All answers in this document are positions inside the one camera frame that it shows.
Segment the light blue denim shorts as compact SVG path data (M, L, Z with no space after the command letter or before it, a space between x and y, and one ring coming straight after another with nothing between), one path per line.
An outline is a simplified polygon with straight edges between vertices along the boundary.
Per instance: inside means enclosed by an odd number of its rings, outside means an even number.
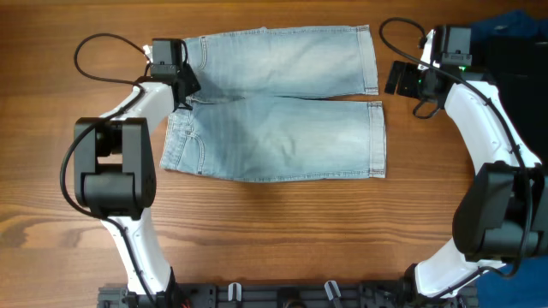
M255 183L385 177L369 26L261 27L186 46L200 88L169 116L162 168Z

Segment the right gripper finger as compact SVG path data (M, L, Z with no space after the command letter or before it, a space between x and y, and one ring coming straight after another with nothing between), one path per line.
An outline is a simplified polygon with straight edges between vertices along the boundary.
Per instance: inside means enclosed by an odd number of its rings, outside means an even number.
M405 62L396 62L396 73L397 73L397 94L404 96L407 92L407 87L405 84L405 75L406 75L406 66Z
M390 73L385 84L384 92L387 94L394 94L396 92L397 85L401 76L401 63L394 61L390 68Z

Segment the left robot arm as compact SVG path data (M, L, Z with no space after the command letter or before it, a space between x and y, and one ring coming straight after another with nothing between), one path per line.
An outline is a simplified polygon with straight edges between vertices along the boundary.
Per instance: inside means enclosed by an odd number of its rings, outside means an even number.
M109 231L138 297L158 297L173 284L150 210L157 190L150 134L199 89L189 64L154 64L113 110L75 124L75 197Z

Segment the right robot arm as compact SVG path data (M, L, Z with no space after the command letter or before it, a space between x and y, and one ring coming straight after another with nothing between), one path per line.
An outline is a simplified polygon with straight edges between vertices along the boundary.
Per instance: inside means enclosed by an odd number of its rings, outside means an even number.
M474 164L474 180L456 209L452 237L397 281L368 282L364 294L403 305L446 305L483 274L517 270L547 253L547 174L522 142L482 73L449 67L403 71L391 86L411 86L422 104L445 110Z

